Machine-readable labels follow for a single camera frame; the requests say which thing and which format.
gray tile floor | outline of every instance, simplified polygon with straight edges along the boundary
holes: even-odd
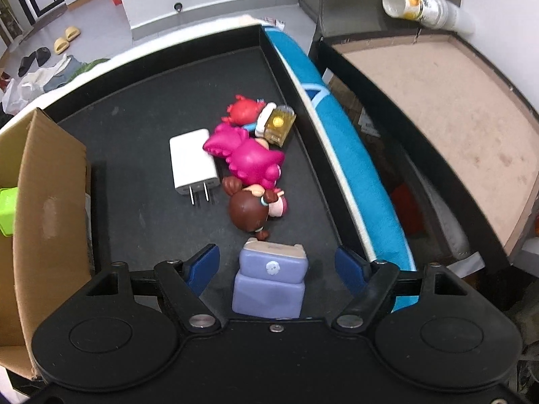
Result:
[[[315,24],[298,5],[269,7],[247,11],[247,13],[256,18],[270,16],[285,21],[285,32],[294,38],[305,52],[309,50]],[[28,56],[39,47],[48,47],[52,51],[55,40],[64,36],[65,28],[68,26],[77,26],[82,32],[66,50],[66,53],[72,54],[81,62],[111,58],[134,45],[142,44],[182,28],[182,26],[175,27],[133,41],[123,7],[114,6],[111,0],[93,0],[75,10],[68,10],[34,36],[23,41],[11,54],[5,71],[16,77],[23,56]],[[53,52],[45,67],[54,66],[59,59],[60,56]],[[30,71],[36,71],[37,68],[37,62],[34,61]]]

white power adapter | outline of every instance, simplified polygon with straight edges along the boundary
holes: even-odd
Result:
[[[204,190],[209,201],[208,190],[219,185],[214,158],[202,149],[209,137],[208,129],[198,129],[170,139],[174,187],[179,194],[189,194],[192,205],[193,193]]]

green object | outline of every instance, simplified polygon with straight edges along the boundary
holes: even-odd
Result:
[[[73,79],[75,79],[77,76],[80,76],[83,72],[90,71],[92,68],[94,68],[96,65],[99,65],[103,62],[107,62],[110,59],[96,59],[95,61],[91,61],[88,63],[83,62],[83,65],[73,73],[73,75],[69,78],[69,80],[66,83],[71,82]]]
[[[0,189],[0,231],[6,237],[13,235],[17,192],[17,187],[14,189]]]

cardboard box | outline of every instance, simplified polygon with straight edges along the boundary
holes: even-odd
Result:
[[[0,154],[0,186],[19,188],[0,235],[0,365],[32,379],[34,331],[90,279],[86,149],[35,110],[0,133]]]

white plastic bag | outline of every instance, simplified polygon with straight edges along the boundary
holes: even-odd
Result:
[[[4,96],[2,97],[2,108],[5,113],[15,115],[19,113],[27,104],[28,100],[21,97],[19,93],[19,84],[15,79],[7,84]]]
[[[10,80],[2,98],[2,107],[5,113],[15,115],[19,113],[29,102],[34,101],[45,91],[43,87],[52,77],[64,69],[69,58],[64,54],[62,59],[54,67],[39,68],[35,72],[29,72],[19,82]]]

